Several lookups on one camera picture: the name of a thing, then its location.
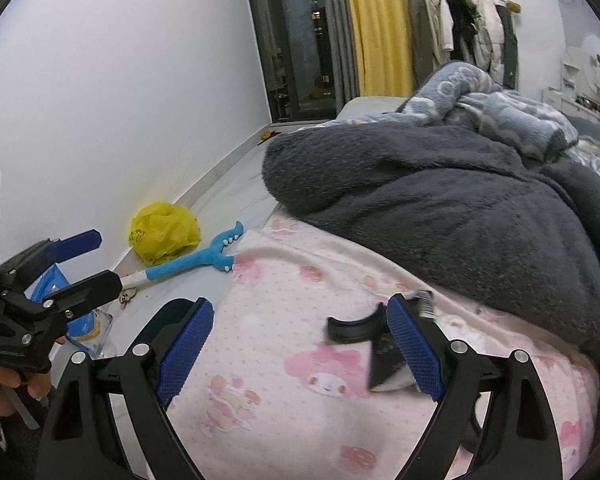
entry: baseboard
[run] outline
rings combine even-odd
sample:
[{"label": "baseboard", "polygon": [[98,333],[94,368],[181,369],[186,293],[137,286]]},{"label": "baseboard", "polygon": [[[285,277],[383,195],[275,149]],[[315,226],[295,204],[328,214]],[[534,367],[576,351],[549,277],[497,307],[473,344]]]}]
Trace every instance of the baseboard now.
[{"label": "baseboard", "polygon": [[[193,205],[202,197],[220,177],[222,177],[229,169],[249,153],[261,141],[261,135],[264,131],[273,129],[272,125],[265,126],[254,133],[251,137],[245,140],[240,146],[235,148],[225,158],[218,162],[211,170],[201,176],[193,185],[187,189],[174,204],[183,205],[187,209],[191,209]],[[146,269],[146,265],[138,257],[135,251],[129,249],[122,257],[120,262],[113,269],[119,276],[128,276],[139,270]]]}]

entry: blue gripper pad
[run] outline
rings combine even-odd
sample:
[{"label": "blue gripper pad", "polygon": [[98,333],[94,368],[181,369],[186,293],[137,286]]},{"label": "blue gripper pad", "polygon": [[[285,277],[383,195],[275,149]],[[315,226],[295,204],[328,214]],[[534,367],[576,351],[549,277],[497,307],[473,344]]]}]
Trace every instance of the blue gripper pad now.
[{"label": "blue gripper pad", "polygon": [[440,402],[446,391],[442,383],[440,361],[396,298],[391,298],[387,304],[386,322],[420,391],[429,394],[435,402]]},{"label": "blue gripper pad", "polygon": [[164,355],[155,396],[166,407],[180,393],[214,325],[214,308],[203,302]]}]

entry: white marble floor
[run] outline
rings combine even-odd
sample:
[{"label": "white marble floor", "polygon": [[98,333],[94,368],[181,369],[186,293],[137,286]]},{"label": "white marble floor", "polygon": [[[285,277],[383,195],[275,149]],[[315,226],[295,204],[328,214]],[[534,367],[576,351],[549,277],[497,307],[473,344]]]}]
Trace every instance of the white marble floor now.
[{"label": "white marble floor", "polygon": [[[238,220],[245,230],[262,227],[275,210],[277,202],[267,192],[262,181],[261,168],[265,150],[266,143],[252,149],[191,208],[202,232],[200,248],[207,247],[218,233],[233,228]],[[240,240],[225,250],[225,253],[232,254],[239,244]],[[204,297],[217,305],[230,285],[229,274],[213,267],[200,267],[139,289],[125,310],[120,309],[117,302],[113,303],[109,313],[113,315],[114,321],[105,346],[106,356],[123,354],[154,314],[168,301],[175,298],[196,300]],[[52,368],[54,384],[58,384],[66,363],[76,350],[71,344],[59,350]],[[146,476],[146,463],[122,397],[112,396],[112,408],[129,464],[136,474]]]}]

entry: patterned blanket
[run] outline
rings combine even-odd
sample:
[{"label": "patterned blanket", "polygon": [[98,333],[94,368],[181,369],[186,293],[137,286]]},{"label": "patterned blanket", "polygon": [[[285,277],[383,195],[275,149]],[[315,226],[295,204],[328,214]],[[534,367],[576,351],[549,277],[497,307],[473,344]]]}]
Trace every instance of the patterned blanket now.
[{"label": "patterned blanket", "polygon": [[515,148],[538,162],[573,160],[600,176],[600,155],[585,151],[587,141],[555,108],[503,90],[485,71],[464,62],[449,63],[396,112],[334,120],[334,124],[400,122],[409,126],[457,125]]}]

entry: silver screw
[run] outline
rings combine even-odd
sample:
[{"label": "silver screw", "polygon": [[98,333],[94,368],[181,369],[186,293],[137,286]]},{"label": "silver screw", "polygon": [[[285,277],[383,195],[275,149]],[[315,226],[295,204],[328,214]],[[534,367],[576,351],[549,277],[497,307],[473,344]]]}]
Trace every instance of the silver screw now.
[{"label": "silver screw", "polygon": [[132,352],[134,353],[134,355],[137,355],[138,357],[147,355],[149,353],[149,345],[147,343],[139,343],[136,346],[134,346],[134,349],[132,350]]},{"label": "silver screw", "polygon": [[469,347],[466,345],[466,343],[464,341],[453,341],[451,343],[451,349],[456,354],[464,354],[469,349]]},{"label": "silver screw", "polygon": [[515,352],[513,352],[513,357],[515,357],[516,361],[518,361],[519,363],[526,363],[527,361],[529,361],[529,354],[526,353],[524,350],[516,350]]},{"label": "silver screw", "polygon": [[83,363],[86,358],[87,354],[85,354],[84,352],[76,352],[74,355],[71,356],[71,362],[74,365],[79,365],[80,363]]}]

